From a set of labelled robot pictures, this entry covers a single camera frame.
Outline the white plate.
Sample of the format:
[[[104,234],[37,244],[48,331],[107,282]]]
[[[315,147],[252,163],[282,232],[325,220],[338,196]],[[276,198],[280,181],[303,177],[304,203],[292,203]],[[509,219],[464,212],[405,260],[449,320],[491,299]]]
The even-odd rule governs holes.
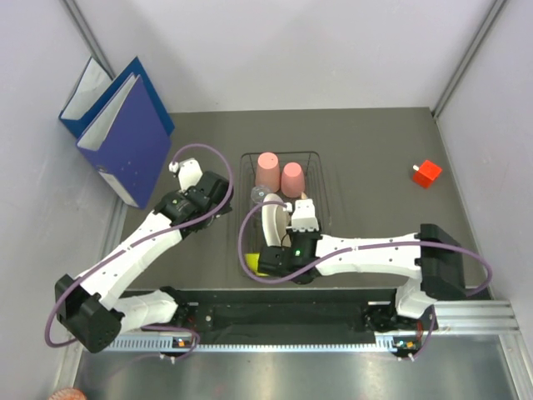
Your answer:
[[[291,239],[286,235],[289,222],[290,216],[285,207],[277,204],[262,207],[262,231],[267,246],[291,246]]]

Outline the black wire dish rack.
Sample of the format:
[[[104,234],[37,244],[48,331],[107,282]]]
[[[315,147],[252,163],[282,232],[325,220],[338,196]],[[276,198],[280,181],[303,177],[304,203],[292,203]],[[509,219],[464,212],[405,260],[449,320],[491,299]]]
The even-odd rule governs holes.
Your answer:
[[[250,193],[252,188],[256,186],[259,155],[258,152],[248,152],[241,156],[239,178],[236,184],[238,194],[237,224],[241,224],[247,213],[256,205],[252,205]],[[329,234],[331,232],[331,213],[319,154],[313,151],[279,152],[277,157],[280,169],[283,169],[288,163],[301,165],[305,177],[304,193],[314,202],[316,217],[321,230]],[[264,200],[283,201],[291,204],[296,201],[294,198],[285,196],[281,191],[271,191]],[[246,253],[259,253],[265,246],[266,242],[262,231],[262,209],[260,209],[251,216],[243,231],[242,251],[244,255]]]

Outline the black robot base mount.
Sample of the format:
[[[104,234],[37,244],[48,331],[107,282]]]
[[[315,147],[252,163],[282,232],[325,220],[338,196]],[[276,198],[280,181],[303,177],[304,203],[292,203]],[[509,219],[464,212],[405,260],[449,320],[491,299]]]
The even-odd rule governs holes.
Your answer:
[[[163,287],[178,304],[171,320],[190,328],[205,345],[370,344],[378,333],[417,336],[431,325],[426,311],[410,330],[376,332],[363,321],[369,306],[388,306],[393,289],[177,290]]]

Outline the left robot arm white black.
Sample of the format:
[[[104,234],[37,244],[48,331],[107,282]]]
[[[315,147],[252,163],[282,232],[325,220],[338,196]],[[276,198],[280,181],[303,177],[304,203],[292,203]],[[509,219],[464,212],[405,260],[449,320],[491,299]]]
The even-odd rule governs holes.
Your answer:
[[[139,328],[184,328],[189,312],[177,290],[162,287],[141,296],[123,294],[164,252],[229,213],[231,198],[229,181],[211,171],[189,188],[169,192],[110,255],[76,278],[65,274],[57,280],[52,315],[90,353],[101,352],[118,335]]]

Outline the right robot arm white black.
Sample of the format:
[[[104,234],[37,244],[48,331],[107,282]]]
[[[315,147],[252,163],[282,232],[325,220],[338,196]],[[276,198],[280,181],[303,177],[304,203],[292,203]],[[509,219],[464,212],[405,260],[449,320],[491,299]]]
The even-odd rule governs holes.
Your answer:
[[[388,239],[341,238],[292,232],[281,245],[265,246],[252,271],[308,284],[342,273],[380,273],[406,278],[388,306],[369,306],[364,323],[373,331],[410,330],[438,301],[463,300],[466,285],[459,243],[439,226]]]

